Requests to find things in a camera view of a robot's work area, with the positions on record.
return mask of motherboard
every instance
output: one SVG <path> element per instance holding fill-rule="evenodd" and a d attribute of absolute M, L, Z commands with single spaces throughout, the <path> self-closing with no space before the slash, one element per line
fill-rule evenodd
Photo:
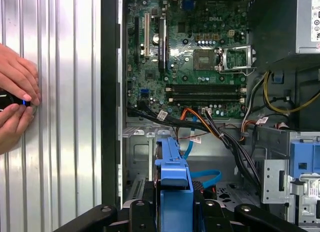
<path fill-rule="evenodd" d="M 180 117 L 185 107 L 242 118 L 246 100 L 245 1 L 131 0 L 127 104 Z"/>

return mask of hand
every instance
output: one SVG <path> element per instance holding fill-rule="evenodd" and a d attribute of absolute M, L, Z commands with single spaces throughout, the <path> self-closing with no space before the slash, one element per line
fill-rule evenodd
<path fill-rule="evenodd" d="M 32 107 L 16 103 L 0 112 L 0 155 L 16 145 L 33 118 Z"/>
<path fill-rule="evenodd" d="M 30 61 L 0 44 L 0 88 L 21 100 L 40 104 L 38 71 Z"/>

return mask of ram slot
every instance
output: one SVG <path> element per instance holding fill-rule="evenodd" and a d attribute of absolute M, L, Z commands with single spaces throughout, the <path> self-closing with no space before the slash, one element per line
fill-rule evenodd
<path fill-rule="evenodd" d="M 166 88 L 167 92 L 172 93 L 238 93 L 239 85 L 228 84 L 172 84 Z"/>
<path fill-rule="evenodd" d="M 169 102 L 235 102 L 238 103 L 240 96 L 237 94 L 171 94 Z"/>

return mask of green circuit board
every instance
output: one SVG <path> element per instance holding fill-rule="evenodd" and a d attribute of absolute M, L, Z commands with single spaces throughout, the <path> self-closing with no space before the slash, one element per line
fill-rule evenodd
<path fill-rule="evenodd" d="M 132 0 L 128 2 L 127 34 L 127 102 L 136 107 L 144 100 L 156 113 L 167 111 L 179 117 L 184 107 L 201 111 L 210 108 L 215 118 L 241 118 L 244 99 L 241 101 L 203 101 L 196 99 L 187 103 L 174 103 L 168 95 L 169 85 L 196 86 L 206 93 L 206 86 L 238 86 L 246 88 L 246 77 L 241 73 L 220 74 L 213 67 L 216 61 L 214 49 L 245 45 L 247 3 L 205 2 L 195 3 L 190 11 L 182 9 L 179 1 Z M 165 72 L 159 70 L 159 18 L 166 7 L 166 51 Z M 142 53 L 145 42 L 145 18 L 149 14 L 149 55 Z M 228 54 L 229 68 L 246 63 L 243 51 Z"/>

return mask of ribbed metal panel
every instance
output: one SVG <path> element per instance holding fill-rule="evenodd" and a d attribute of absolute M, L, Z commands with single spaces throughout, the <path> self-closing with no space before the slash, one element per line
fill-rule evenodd
<path fill-rule="evenodd" d="M 101 204 L 100 0 L 0 0 L 2 42 L 39 69 L 42 104 L 0 156 L 1 232 L 51 232 Z"/>

